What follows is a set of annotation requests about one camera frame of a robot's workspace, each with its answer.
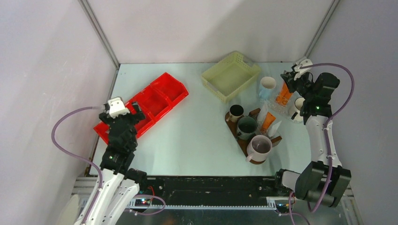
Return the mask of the clear textured acrylic tray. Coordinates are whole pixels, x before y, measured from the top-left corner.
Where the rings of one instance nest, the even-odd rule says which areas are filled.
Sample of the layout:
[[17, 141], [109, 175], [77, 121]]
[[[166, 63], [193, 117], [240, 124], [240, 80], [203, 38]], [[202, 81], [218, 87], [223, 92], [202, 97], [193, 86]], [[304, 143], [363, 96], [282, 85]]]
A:
[[299, 94], [294, 92], [289, 99], [284, 97], [279, 98], [280, 90], [274, 90], [270, 97], [265, 101], [268, 108], [276, 112], [277, 114], [290, 118], [289, 109], [294, 105], [294, 101], [299, 98]]

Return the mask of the dark blue capped tube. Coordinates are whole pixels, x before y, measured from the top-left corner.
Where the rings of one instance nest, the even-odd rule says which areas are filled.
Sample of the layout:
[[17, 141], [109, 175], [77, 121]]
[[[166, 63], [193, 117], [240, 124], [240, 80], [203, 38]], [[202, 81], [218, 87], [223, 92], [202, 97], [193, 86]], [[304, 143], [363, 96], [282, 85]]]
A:
[[263, 122], [267, 116], [267, 113], [268, 113], [268, 103], [267, 103], [267, 101], [263, 101], [262, 106], [260, 108], [260, 112], [256, 119], [258, 124], [263, 124]]

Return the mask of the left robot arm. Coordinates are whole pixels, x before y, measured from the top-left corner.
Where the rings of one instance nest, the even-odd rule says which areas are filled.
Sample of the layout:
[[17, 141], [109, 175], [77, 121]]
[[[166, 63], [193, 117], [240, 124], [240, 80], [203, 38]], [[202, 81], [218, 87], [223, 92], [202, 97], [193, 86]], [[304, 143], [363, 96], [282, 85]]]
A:
[[137, 102], [132, 102], [130, 108], [115, 98], [108, 101], [106, 110], [99, 115], [109, 126], [107, 148], [94, 190], [76, 225], [114, 225], [128, 202], [148, 191], [146, 173], [130, 167], [138, 145], [135, 125], [145, 115]]

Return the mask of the cream plastic basket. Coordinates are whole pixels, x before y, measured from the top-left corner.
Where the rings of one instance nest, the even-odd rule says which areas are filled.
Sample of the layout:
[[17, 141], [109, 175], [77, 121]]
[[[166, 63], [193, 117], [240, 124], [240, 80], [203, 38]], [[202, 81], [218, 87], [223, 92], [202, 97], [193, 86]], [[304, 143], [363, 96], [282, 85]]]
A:
[[239, 51], [233, 51], [201, 75], [203, 85], [223, 103], [257, 81], [260, 66]]

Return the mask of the orange toothpaste tube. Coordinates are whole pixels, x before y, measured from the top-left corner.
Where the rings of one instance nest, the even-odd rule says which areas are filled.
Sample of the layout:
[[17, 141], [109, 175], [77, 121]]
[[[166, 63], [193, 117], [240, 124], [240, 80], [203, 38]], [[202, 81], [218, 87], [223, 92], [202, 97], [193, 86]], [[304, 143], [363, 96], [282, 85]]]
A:
[[286, 83], [283, 83], [282, 89], [278, 93], [276, 97], [276, 103], [282, 106], [286, 106], [287, 103], [289, 102], [290, 98], [292, 97], [293, 93], [289, 92], [289, 89], [286, 85]]
[[261, 125], [260, 131], [262, 133], [267, 132], [267, 130], [269, 129], [269, 127], [272, 125], [272, 123], [275, 120], [276, 120], [276, 117], [272, 113], [267, 112], [267, 115], [266, 115], [266, 117], [265, 117], [265, 119], [264, 119], [264, 121], [263, 121], [263, 123]]

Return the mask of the pink capped tube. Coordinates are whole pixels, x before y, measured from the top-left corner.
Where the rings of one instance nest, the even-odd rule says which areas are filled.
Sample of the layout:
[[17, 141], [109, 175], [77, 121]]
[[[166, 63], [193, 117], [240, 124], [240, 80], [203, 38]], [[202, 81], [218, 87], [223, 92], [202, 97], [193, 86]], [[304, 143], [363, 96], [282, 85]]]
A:
[[279, 122], [275, 123], [274, 125], [270, 126], [268, 128], [268, 130], [267, 130], [267, 136], [270, 137], [270, 138], [275, 136], [275, 134], [276, 134], [278, 128], [280, 127], [281, 123], [282, 123], [282, 121], [279, 121]]

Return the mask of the brown mug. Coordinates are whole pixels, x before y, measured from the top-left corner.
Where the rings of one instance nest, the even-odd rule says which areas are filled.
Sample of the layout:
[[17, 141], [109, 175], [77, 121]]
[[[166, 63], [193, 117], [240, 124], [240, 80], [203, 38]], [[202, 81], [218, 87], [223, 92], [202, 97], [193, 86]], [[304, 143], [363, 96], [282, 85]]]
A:
[[232, 105], [229, 110], [227, 122], [237, 122], [237, 120], [244, 114], [244, 109], [241, 105]]

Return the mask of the pink white mug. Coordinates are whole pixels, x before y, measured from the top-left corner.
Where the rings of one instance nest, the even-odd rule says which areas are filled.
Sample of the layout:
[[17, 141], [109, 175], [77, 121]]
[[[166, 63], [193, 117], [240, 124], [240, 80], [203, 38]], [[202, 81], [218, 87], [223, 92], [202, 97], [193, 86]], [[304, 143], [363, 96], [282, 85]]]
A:
[[253, 164], [262, 164], [268, 158], [272, 150], [271, 140], [264, 135], [256, 135], [249, 142], [246, 151], [247, 157], [246, 162], [252, 162]]

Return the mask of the dark green mug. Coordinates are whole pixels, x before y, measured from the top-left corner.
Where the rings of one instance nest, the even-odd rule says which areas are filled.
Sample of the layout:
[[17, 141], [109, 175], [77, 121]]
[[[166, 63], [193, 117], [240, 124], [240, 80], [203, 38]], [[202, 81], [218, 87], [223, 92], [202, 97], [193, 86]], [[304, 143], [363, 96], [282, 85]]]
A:
[[244, 116], [237, 122], [237, 135], [236, 138], [240, 140], [249, 140], [257, 130], [256, 119], [250, 116]]

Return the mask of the white mug black handle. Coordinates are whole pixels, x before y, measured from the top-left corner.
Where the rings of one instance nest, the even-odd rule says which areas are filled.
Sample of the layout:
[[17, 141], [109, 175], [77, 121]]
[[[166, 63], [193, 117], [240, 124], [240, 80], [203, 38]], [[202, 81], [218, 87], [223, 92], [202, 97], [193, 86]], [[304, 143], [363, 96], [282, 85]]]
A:
[[303, 97], [297, 98], [289, 108], [289, 117], [293, 122], [300, 123], [303, 121], [303, 117], [300, 115], [300, 112], [304, 101], [305, 99]]

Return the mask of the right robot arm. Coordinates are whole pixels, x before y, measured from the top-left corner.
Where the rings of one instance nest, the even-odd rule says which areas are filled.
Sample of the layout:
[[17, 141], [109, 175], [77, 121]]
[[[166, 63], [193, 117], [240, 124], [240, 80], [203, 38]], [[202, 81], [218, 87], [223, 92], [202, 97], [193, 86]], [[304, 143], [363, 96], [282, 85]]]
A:
[[336, 207], [347, 189], [351, 172], [339, 161], [332, 136], [332, 110], [329, 104], [340, 80], [331, 73], [321, 73], [313, 81], [305, 72], [296, 78], [294, 72], [281, 74], [289, 92], [304, 98], [300, 115], [309, 135], [311, 162], [303, 172], [280, 169], [273, 183], [279, 196], [291, 190], [295, 196], [308, 203]]

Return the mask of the light blue mug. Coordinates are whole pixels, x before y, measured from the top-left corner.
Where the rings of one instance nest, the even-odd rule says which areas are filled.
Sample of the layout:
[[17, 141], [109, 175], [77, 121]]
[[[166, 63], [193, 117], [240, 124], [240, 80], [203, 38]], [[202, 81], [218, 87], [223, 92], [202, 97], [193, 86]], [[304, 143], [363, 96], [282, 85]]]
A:
[[276, 80], [273, 77], [265, 76], [260, 80], [258, 97], [260, 100], [267, 100], [270, 98], [272, 92], [276, 87]]

